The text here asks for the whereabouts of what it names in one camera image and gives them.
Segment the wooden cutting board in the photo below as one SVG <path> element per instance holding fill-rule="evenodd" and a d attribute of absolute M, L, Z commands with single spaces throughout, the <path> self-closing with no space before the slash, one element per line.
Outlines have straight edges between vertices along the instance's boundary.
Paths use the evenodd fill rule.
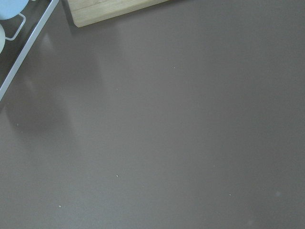
<path fill-rule="evenodd" d="M 146 9 L 167 0 L 65 0 L 73 24 L 84 27 L 97 22 Z"/>

